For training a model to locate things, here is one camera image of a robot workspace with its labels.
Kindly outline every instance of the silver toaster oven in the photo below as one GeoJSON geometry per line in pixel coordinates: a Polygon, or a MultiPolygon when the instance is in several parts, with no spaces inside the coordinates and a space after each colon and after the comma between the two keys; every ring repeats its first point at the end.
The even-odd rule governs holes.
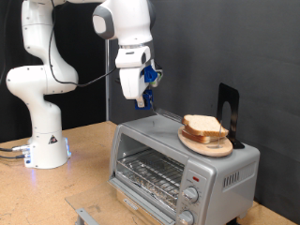
{"type": "Polygon", "coordinates": [[[260,152],[245,144],[227,157],[186,148],[182,125],[159,115],[117,127],[110,183],[158,224],[224,225],[253,204],[260,152]]]}

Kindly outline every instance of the table surface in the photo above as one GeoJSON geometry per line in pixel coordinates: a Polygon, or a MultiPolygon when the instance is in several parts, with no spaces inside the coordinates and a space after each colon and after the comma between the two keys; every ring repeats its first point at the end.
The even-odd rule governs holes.
{"type": "MultiPolygon", "coordinates": [[[[105,183],[116,125],[112,122],[64,130],[72,157],[56,169],[27,169],[22,159],[0,158],[0,225],[74,225],[77,214],[65,201],[105,183]]],[[[27,139],[1,143],[10,148],[27,139]]],[[[19,155],[4,153],[2,156],[19,155]]],[[[296,225],[254,202],[242,225],[296,225]]]]}

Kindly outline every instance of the bread slice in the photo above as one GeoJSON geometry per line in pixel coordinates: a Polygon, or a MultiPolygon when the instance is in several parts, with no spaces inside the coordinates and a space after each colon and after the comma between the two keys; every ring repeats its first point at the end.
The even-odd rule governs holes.
{"type": "Polygon", "coordinates": [[[210,143],[213,141],[217,141],[218,137],[205,137],[205,136],[197,136],[188,133],[185,129],[182,130],[182,136],[186,137],[187,139],[190,139],[196,143],[210,143]]]}
{"type": "Polygon", "coordinates": [[[206,115],[185,115],[182,123],[186,125],[185,129],[193,135],[209,136],[209,137],[226,137],[228,130],[221,128],[219,135],[220,123],[213,116],[206,115]]]}

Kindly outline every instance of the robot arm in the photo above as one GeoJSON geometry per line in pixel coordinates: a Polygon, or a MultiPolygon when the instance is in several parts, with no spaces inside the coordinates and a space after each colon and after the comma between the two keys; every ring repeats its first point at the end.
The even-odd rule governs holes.
{"type": "MultiPolygon", "coordinates": [[[[71,3],[103,2],[103,0],[69,0],[71,3]]],[[[68,145],[62,135],[60,109],[47,102],[45,95],[72,91],[78,83],[76,70],[59,54],[55,38],[49,43],[53,30],[53,4],[65,0],[24,0],[22,3],[22,34],[24,48],[43,61],[42,66],[17,67],[7,75],[7,88],[28,107],[32,121],[32,138],[26,146],[25,166],[49,169],[68,160],[68,145]]],[[[120,50],[116,66],[124,96],[137,99],[138,108],[144,108],[143,92],[155,86],[154,49],[150,25],[155,13],[147,0],[107,0],[94,12],[96,32],[103,38],[118,38],[120,50]]]]}
{"type": "Polygon", "coordinates": [[[149,0],[107,0],[93,14],[96,33],[104,39],[118,39],[115,64],[120,68],[123,94],[126,99],[136,99],[138,108],[145,107],[145,89],[158,86],[162,77],[162,71],[158,75],[155,67],[150,32],[155,19],[149,0]]]}

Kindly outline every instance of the toaster oven control panel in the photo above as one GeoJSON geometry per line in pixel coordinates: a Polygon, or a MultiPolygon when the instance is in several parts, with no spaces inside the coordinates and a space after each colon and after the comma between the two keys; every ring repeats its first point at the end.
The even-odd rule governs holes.
{"type": "Polygon", "coordinates": [[[197,224],[202,208],[206,178],[192,170],[187,171],[186,181],[181,192],[181,202],[177,223],[180,225],[197,224]]]}

